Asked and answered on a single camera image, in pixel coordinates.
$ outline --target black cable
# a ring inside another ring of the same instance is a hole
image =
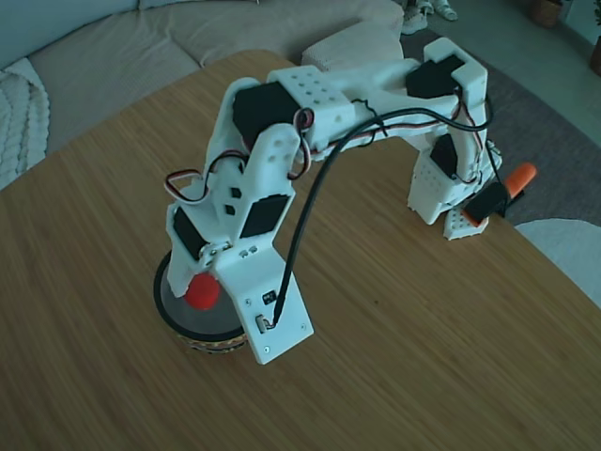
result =
[[[488,155],[488,160],[490,160],[490,165],[492,166],[492,172],[495,173],[495,179],[497,179],[497,182],[503,187],[505,188],[505,199],[503,201],[503,208],[501,210],[501,217],[504,218],[505,217],[505,213],[507,212],[507,205],[509,204],[509,192],[507,191],[507,188],[505,187],[505,184],[503,183],[503,181],[501,180],[501,176],[499,175],[499,169],[497,169],[497,165],[495,164],[495,160],[492,156],[492,150],[490,150],[490,147],[488,146],[488,143],[485,143],[485,149],[486,149],[486,154]]]
[[[328,158],[326,158],[325,162],[319,169],[317,177],[311,186],[311,190],[307,195],[307,200],[302,207],[302,212],[300,213],[299,221],[297,222],[297,226],[294,230],[294,235],[292,237],[292,242],[290,243],[290,249],[288,251],[288,256],[285,262],[284,275],[282,276],[282,284],[280,285],[280,290],[278,292],[278,297],[275,303],[275,307],[273,310],[273,322],[270,325],[270,328],[274,328],[278,321],[280,320],[280,316],[282,316],[282,311],[284,310],[284,302],[285,295],[288,292],[288,285],[290,284],[290,277],[292,276],[292,269],[294,268],[294,262],[297,258],[297,253],[299,252],[299,246],[301,244],[302,233],[304,232],[304,228],[307,225],[307,221],[309,219],[309,215],[311,214],[311,209],[316,202],[317,195],[319,194],[319,189],[323,184],[328,172],[330,171],[331,166],[334,164],[338,155],[343,148],[358,134],[362,132],[366,132],[367,129],[374,125],[379,125],[386,120],[394,119],[397,117],[403,116],[411,116],[411,115],[427,115],[433,117],[434,119],[439,120],[440,122],[447,124],[450,127],[454,127],[456,129],[462,130],[464,132],[481,132],[488,128],[492,120],[494,119],[494,111],[492,108],[492,102],[486,96],[485,105],[488,112],[487,120],[485,123],[471,126],[462,124],[460,122],[456,122],[453,119],[449,119],[448,117],[437,113],[436,111],[428,110],[427,108],[415,107],[415,108],[402,108],[400,110],[391,111],[390,113],[386,113],[384,115],[378,115],[377,117],[372,117],[371,119],[367,119],[364,123],[359,124],[350,132],[348,132],[343,138],[341,138],[337,143],[334,149],[331,151]]]

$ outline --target floor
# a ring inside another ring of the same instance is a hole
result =
[[[431,17],[433,31],[511,76],[601,146],[601,77],[588,67],[590,43],[532,23],[527,0],[450,3],[459,21]]]

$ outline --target white mounting plate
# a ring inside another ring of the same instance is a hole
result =
[[[294,278],[285,298],[278,325],[263,334],[256,318],[273,319],[275,302],[265,305],[263,295],[280,289],[285,262],[273,247],[237,262],[217,259],[213,273],[234,302],[256,361],[267,364],[313,334],[313,325]]]
[[[466,238],[473,235],[479,235],[485,231],[488,226],[488,218],[474,227],[461,213],[461,207],[450,209],[444,221],[444,238],[455,240],[457,238]]]

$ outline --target cable connector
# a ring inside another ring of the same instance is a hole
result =
[[[259,315],[255,318],[256,326],[259,328],[261,334],[266,333],[268,330],[273,329],[275,326],[271,324],[264,315]]]

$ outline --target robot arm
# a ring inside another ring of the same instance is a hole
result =
[[[431,146],[418,157],[408,206],[429,225],[493,177],[495,168],[483,156],[486,130],[448,126],[485,123],[486,70],[448,39],[433,42],[424,55],[423,65],[399,60],[329,73],[276,70],[266,84],[241,79],[227,89],[202,178],[167,211],[173,243],[167,278],[179,297],[197,274],[210,272],[233,300],[259,363],[313,333],[293,274],[278,326],[268,321],[285,272],[273,240],[295,196],[290,176],[297,153],[307,169],[353,130],[362,131],[338,150],[425,135]],[[405,113],[389,115],[399,110]],[[299,111],[307,113],[301,126]],[[362,129],[370,119],[373,125]],[[498,167],[501,157],[493,159]],[[480,233],[486,224],[462,225],[459,236]]]

